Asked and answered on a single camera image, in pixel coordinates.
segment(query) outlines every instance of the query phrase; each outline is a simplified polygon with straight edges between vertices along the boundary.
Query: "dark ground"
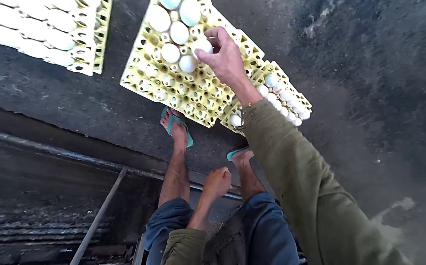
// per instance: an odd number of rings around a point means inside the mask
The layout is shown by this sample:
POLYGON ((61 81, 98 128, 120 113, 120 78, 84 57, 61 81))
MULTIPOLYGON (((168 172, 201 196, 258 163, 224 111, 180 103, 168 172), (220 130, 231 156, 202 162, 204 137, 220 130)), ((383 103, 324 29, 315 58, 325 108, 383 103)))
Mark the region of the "dark ground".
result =
MULTIPOLYGON (((167 161, 163 105, 118 85, 147 4, 115 0, 102 75, 0 46, 0 107, 167 161)), ((340 183, 411 260, 426 264, 426 0, 213 4, 310 100, 301 131, 340 183)), ((220 124, 189 127, 191 170, 233 166, 225 155, 244 138, 220 124)))

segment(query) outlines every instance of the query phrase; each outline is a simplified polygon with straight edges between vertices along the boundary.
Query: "bare foot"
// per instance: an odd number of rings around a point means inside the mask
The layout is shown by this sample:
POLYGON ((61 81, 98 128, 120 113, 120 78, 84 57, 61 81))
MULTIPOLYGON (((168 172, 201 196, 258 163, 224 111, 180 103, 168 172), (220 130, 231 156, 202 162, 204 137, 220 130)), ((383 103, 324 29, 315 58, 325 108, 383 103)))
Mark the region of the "bare foot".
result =
POLYGON ((249 159, 254 157, 254 153, 252 153, 251 148, 246 148, 244 150, 241 150, 231 157, 231 160, 233 160, 234 165, 243 164, 244 162, 248 162, 249 159))
MULTIPOLYGON (((169 120, 174 115, 181 119, 185 119, 185 116, 179 111, 168 108, 164 116, 161 118, 161 125, 164 127, 166 131, 167 131, 167 127, 169 126, 169 120)), ((171 136, 174 139, 174 147, 181 147, 183 149, 186 149, 188 145, 188 135, 186 133, 186 128, 183 124, 181 124, 177 120, 174 120, 172 122, 171 136)))

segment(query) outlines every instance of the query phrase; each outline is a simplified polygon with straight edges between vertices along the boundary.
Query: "teal flip-flop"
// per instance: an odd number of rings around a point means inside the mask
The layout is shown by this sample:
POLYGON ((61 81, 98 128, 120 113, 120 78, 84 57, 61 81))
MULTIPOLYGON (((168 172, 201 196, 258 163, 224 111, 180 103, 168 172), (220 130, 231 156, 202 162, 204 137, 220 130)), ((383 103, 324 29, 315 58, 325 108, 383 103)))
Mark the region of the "teal flip-flop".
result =
POLYGON ((235 149, 235 150, 229 152, 226 155, 226 158, 228 159, 228 161, 233 161, 233 154, 235 154, 237 152, 241 152, 242 150, 247 149, 247 148, 249 148, 249 146, 245 146, 245 147, 242 147, 242 148, 235 149))
MULTIPOLYGON (((161 118, 164 117, 165 113, 167 112, 167 110, 169 108, 170 108, 169 106, 165 106, 165 108, 162 110, 161 118)), ((185 130, 186 130, 186 133, 188 135, 188 145, 187 145, 187 147, 192 146, 193 145, 193 139, 192 139, 192 136, 190 135, 190 133, 188 132, 188 127, 186 126, 185 121, 182 120, 181 118, 175 116, 175 115, 171 117, 171 119, 169 120, 169 125, 167 126, 167 133, 169 134, 169 136, 172 137, 172 135, 171 135, 171 127, 172 127, 172 123, 174 122, 174 120, 180 122, 181 124, 183 124, 185 126, 185 130)))

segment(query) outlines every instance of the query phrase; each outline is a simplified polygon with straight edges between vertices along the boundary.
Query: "blue shorts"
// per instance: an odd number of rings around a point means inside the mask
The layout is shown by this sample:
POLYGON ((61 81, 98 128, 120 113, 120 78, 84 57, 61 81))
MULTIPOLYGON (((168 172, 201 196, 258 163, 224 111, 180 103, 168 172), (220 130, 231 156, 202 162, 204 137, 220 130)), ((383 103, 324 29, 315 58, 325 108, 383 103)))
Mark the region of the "blue shorts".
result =
MULTIPOLYGON (((248 264, 298 265, 298 251, 287 227, 283 211, 267 192, 249 198, 244 206, 242 222, 248 264)), ((172 230, 184 229, 193 209, 183 199, 164 203, 146 225, 145 250, 149 251, 147 265, 159 265, 172 230)))

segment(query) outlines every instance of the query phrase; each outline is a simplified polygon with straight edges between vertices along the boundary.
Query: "olive green jacket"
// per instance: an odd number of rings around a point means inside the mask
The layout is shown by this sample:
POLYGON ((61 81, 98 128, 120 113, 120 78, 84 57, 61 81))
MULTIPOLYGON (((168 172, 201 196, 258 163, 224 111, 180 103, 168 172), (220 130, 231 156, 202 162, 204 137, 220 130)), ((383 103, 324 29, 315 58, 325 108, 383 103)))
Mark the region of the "olive green jacket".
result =
MULTIPOLYGON (((311 265, 409 264, 334 178, 323 157, 268 101, 246 107, 244 134, 311 265)), ((163 263, 201 264, 205 233, 172 231, 163 263)))

